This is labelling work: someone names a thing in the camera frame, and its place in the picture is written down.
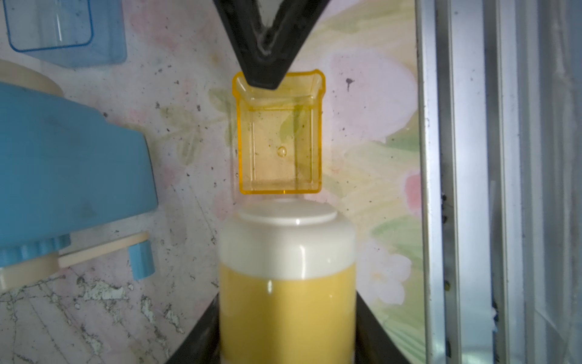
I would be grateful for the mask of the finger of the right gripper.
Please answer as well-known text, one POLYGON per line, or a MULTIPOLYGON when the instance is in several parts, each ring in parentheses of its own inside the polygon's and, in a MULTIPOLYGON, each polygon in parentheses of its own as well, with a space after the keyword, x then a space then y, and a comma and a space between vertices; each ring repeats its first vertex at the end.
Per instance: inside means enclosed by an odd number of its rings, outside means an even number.
POLYGON ((265 34, 266 89, 277 89, 329 0, 285 0, 265 34))
POLYGON ((262 24, 257 1, 214 1, 236 58, 250 86, 273 89, 268 65, 259 50, 262 24))

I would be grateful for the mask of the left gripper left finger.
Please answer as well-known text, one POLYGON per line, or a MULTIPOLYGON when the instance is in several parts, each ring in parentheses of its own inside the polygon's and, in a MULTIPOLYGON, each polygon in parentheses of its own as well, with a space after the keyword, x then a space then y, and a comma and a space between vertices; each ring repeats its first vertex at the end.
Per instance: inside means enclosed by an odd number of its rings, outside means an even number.
POLYGON ((219 294, 166 364, 219 364, 221 362, 219 294))

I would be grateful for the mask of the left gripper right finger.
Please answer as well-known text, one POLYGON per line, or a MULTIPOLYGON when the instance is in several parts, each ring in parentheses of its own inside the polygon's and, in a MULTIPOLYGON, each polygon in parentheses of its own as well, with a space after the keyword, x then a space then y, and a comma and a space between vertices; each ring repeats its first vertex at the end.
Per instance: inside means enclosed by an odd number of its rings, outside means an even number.
POLYGON ((409 364, 360 294, 356 297, 356 364, 409 364))

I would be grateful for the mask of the yellow pencil sharpener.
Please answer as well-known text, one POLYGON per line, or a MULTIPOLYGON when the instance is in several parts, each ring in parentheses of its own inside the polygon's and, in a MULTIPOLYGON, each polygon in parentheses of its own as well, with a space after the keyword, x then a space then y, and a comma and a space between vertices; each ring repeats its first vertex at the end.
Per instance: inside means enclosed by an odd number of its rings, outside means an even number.
POLYGON ((351 363, 356 229, 327 203, 248 204, 218 235, 224 363, 351 363))

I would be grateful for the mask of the yellow transparent tray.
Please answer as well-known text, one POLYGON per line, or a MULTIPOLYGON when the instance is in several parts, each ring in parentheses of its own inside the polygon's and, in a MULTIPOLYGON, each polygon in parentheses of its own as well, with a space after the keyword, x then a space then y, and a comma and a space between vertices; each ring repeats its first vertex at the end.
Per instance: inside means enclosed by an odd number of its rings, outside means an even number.
POLYGON ((316 194, 322 187, 319 70, 286 74, 274 90, 233 78, 241 194, 316 194))

